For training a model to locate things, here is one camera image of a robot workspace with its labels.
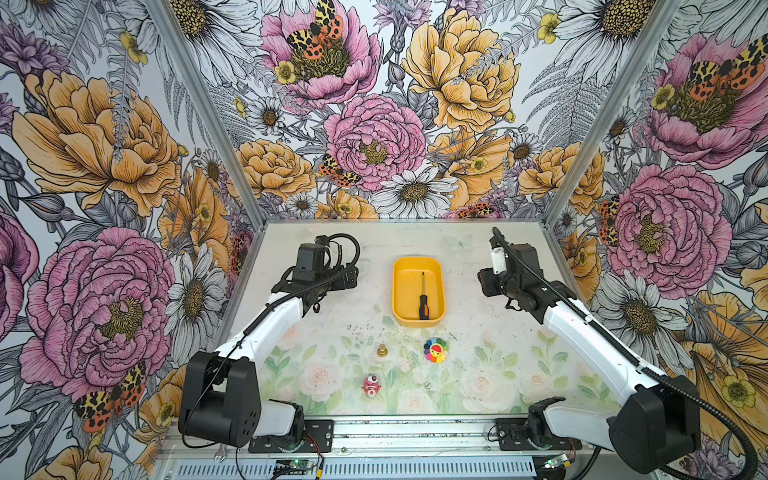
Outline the orange black handle screwdriver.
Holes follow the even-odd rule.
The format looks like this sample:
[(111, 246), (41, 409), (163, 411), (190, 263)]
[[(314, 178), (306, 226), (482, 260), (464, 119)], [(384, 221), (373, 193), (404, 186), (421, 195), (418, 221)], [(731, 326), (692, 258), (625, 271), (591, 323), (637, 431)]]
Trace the orange black handle screwdriver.
[(429, 301), (426, 292), (426, 273), (424, 271), (421, 272), (421, 295), (419, 296), (418, 315), (422, 321), (430, 319)]

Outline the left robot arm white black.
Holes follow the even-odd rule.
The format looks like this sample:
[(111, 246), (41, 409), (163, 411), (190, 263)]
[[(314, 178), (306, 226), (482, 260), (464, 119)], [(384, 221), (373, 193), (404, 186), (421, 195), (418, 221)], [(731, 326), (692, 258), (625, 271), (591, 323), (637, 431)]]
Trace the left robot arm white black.
[(251, 324), (212, 352), (199, 351), (187, 364), (179, 433), (208, 446), (246, 447), (264, 439), (290, 448), (304, 437), (303, 408), (289, 401), (263, 400), (258, 371), (287, 331), (330, 291), (354, 289), (359, 269), (329, 268), (310, 282), (296, 281), (288, 269), (272, 288)]

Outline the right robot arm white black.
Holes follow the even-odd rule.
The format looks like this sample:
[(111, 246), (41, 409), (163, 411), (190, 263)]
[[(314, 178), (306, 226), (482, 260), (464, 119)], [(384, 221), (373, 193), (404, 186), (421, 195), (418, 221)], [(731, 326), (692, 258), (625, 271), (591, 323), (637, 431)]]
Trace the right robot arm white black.
[(598, 374), (619, 405), (615, 414), (569, 403), (562, 396), (530, 406), (527, 439), (550, 447), (571, 438), (615, 452), (632, 470), (648, 474), (700, 447), (696, 387), (673, 379), (632, 352), (603, 327), (562, 282), (548, 282), (529, 244), (490, 239), (492, 265), (479, 271), (487, 297), (503, 296), (565, 341)]

